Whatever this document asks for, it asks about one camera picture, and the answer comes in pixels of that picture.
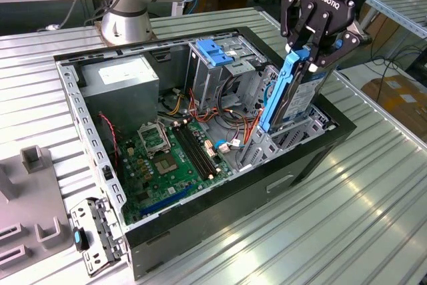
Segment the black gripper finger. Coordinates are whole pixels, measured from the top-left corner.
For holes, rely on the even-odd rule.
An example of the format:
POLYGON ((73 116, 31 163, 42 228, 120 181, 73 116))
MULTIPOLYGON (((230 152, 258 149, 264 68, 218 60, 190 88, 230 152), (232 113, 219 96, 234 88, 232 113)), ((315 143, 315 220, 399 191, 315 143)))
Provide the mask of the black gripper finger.
POLYGON ((318 52, 317 0, 282 0, 281 34, 286 38, 286 51, 300 50, 308 45, 311 53, 318 52))
POLYGON ((310 67, 333 65, 364 42, 364 34, 358 26, 353 8, 339 11, 315 8, 310 13, 309 27, 314 30, 310 67))

